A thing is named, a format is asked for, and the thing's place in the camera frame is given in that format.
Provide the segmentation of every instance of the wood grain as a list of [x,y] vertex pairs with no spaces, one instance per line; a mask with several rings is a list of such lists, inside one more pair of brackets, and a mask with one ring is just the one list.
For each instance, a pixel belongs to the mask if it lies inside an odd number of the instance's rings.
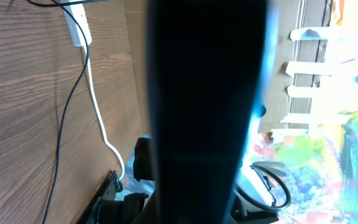
[[[142,132],[122,1],[85,5],[94,87],[110,142],[126,160]],[[61,9],[0,0],[0,223],[40,223],[58,123],[83,66]],[[68,108],[48,223],[74,223],[109,169],[85,79]]]

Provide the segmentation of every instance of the power strip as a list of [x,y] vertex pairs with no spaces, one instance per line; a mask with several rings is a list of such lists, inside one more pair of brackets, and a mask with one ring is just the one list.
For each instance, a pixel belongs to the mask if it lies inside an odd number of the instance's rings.
[[[66,3],[66,2],[75,2],[75,1],[77,0],[61,0],[60,2]],[[73,15],[75,20],[81,26],[86,36],[86,41],[88,42],[88,45],[92,43],[91,31],[88,25],[88,21],[86,20],[84,6],[82,4],[75,4],[72,6],[64,6],[64,7],[67,9],[67,11],[69,11]],[[73,42],[74,47],[84,47],[86,44],[80,28],[75,24],[73,19],[65,11],[63,13],[66,18],[68,31],[70,33],[71,41]]]

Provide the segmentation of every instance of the black cable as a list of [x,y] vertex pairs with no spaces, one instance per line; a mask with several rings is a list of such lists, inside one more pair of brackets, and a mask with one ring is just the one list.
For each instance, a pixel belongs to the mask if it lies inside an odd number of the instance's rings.
[[250,167],[253,169],[261,170],[261,171],[265,172],[267,175],[271,176],[271,178],[275,179],[277,181],[277,183],[280,184],[281,188],[284,190],[286,199],[285,199],[285,202],[283,205],[270,207],[270,206],[264,205],[256,200],[254,200],[252,197],[248,196],[240,187],[238,187],[237,191],[239,192],[241,197],[246,199],[253,206],[260,208],[262,210],[265,210],[266,212],[279,212],[281,210],[286,209],[288,206],[290,206],[291,193],[290,193],[289,189],[287,188],[287,186],[284,184],[284,182],[280,178],[278,178],[276,175],[274,175],[272,172],[270,172],[268,169],[266,169],[264,167],[261,167],[258,165],[251,165]]
[[47,221],[47,217],[48,217],[48,212],[49,212],[49,206],[50,206],[50,201],[52,200],[52,195],[53,195],[53,191],[55,190],[55,186],[56,186],[56,180],[57,180],[57,174],[58,174],[58,170],[59,170],[59,160],[60,160],[60,142],[62,140],[62,132],[63,132],[63,125],[64,125],[64,121],[65,121],[65,116],[66,116],[66,112],[67,112],[67,107],[68,104],[71,100],[71,97],[73,96],[74,90],[77,87],[77,85],[79,84],[81,78],[84,76],[85,74],[85,70],[86,67],[88,66],[88,60],[90,58],[90,50],[88,47],[88,42],[86,41],[86,36],[84,31],[82,30],[81,26],[79,25],[79,23],[74,19],[73,15],[67,11],[67,9],[65,9],[63,6],[59,6],[61,7],[61,9],[63,9],[75,22],[75,24],[80,28],[80,31],[84,37],[85,40],[85,45],[86,45],[86,60],[85,60],[85,64],[84,67],[82,69],[81,75],[78,77],[77,81],[75,82],[73,88],[71,89],[70,94],[68,95],[67,101],[66,101],[66,105],[65,108],[63,110],[63,115],[62,115],[62,120],[60,121],[60,129],[59,129],[59,134],[57,137],[57,146],[56,146],[56,168],[55,168],[55,177],[53,178],[53,182],[52,182],[52,188],[50,189],[50,194],[49,194],[49,199],[48,199],[48,203],[47,203],[47,208],[45,209],[45,215],[44,215],[44,219],[42,220],[42,223],[45,224],[45,222]]
[[83,0],[83,1],[64,2],[64,3],[59,3],[59,2],[53,1],[53,2],[55,2],[55,4],[42,4],[42,3],[33,2],[32,0],[27,0],[27,2],[29,2],[30,4],[38,6],[38,7],[62,7],[62,6],[72,6],[75,4],[86,4],[86,3],[92,3],[92,2],[100,2],[100,1],[107,1],[107,0]]

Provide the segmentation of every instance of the cord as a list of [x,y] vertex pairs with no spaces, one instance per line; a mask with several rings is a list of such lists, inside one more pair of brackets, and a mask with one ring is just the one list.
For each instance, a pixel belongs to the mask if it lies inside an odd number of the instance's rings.
[[[30,4],[33,4],[33,2],[31,0],[27,0],[27,2],[29,2]],[[57,180],[57,174],[59,171],[59,162],[60,162],[60,143],[62,141],[62,132],[63,132],[63,125],[65,122],[65,117],[66,117],[66,112],[67,112],[67,107],[68,104],[74,94],[75,88],[78,86],[79,82],[81,81],[81,78],[84,76],[85,74],[85,69],[88,65],[88,61],[90,59],[90,55],[89,55],[89,47],[88,47],[88,43],[86,41],[86,36],[84,31],[82,30],[81,26],[79,25],[79,23],[74,19],[73,15],[67,10],[65,9],[63,6],[59,5],[59,7],[61,7],[61,9],[63,9],[75,22],[75,24],[80,28],[80,31],[85,39],[85,44],[86,44],[86,62],[84,64],[84,67],[82,69],[81,75],[78,77],[77,81],[75,82],[73,88],[71,89],[70,94],[68,95],[66,104],[65,104],[65,108],[63,110],[63,115],[62,115],[62,120],[60,121],[60,129],[59,129],[59,133],[58,133],[58,137],[57,137],[57,146],[56,146],[56,164],[55,164],[55,176],[53,177],[53,182],[52,182],[52,188],[50,189],[50,193],[49,193],[49,198],[48,198],[48,202],[47,202],[47,208],[45,209],[45,214],[44,214],[44,219],[42,220],[42,223],[45,224],[48,218],[48,212],[49,212],[49,207],[50,207],[50,202],[52,200],[52,195],[53,195],[53,191],[55,190],[55,186],[56,186],[56,180]]]
[[54,1],[55,4],[42,4],[42,3],[33,2],[32,0],[27,0],[28,3],[38,6],[38,7],[62,7],[62,6],[72,6],[75,4],[86,4],[86,3],[92,3],[92,2],[100,2],[100,1],[107,1],[107,0],[83,0],[83,1],[64,2],[64,3],[59,3],[59,2]]
[[[87,49],[84,47],[84,52],[87,55]],[[124,177],[124,173],[125,173],[125,164],[124,161],[122,160],[122,157],[120,155],[120,153],[117,151],[117,149],[112,146],[112,144],[110,144],[110,142],[107,139],[107,135],[106,135],[106,130],[104,128],[104,124],[103,124],[103,119],[102,116],[100,114],[99,111],[99,106],[98,106],[98,102],[96,101],[96,96],[94,94],[94,88],[93,88],[93,81],[92,81],[92,69],[91,69],[91,61],[90,58],[88,57],[88,66],[86,68],[87,72],[88,72],[88,80],[89,80],[89,91],[91,93],[91,97],[92,97],[92,102],[93,102],[93,106],[94,106],[94,110],[96,112],[96,116],[98,117],[98,121],[99,121],[99,127],[100,127],[100,131],[103,137],[103,141],[104,143],[106,143],[106,145],[113,151],[113,153],[116,155],[117,159],[119,160],[122,172],[121,172],[121,176],[120,176],[120,180]]]
[[281,206],[276,206],[276,207],[270,207],[267,205],[264,205],[256,200],[254,200],[252,197],[250,197],[249,195],[247,195],[240,187],[237,188],[237,191],[239,192],[239,194],[241,195],[241,197],[243,197],[244,199],[246,199],[249,203],[251,203],[253,206],[260,208],[262,210],[265,210],[266,212],[279,212],[282,211],[284,209],[286,209],[288,206],[290,206],[291,204],[291,193],[289,191],[289,189],[287,188],[287,186],[284,184],[284,182],[278,178],[276,175],[274,175],[272,172],[270,172],[268,169],[258,166],[258,165],[251,165],[250,166],[253,169],[258,169],[261,170],[263,172],[265,172],[267,175],[271,176],[273,179],[275,179],[277,181],[278,184],[280,184],[281,188],[284,190],[286,199],[283,205]]

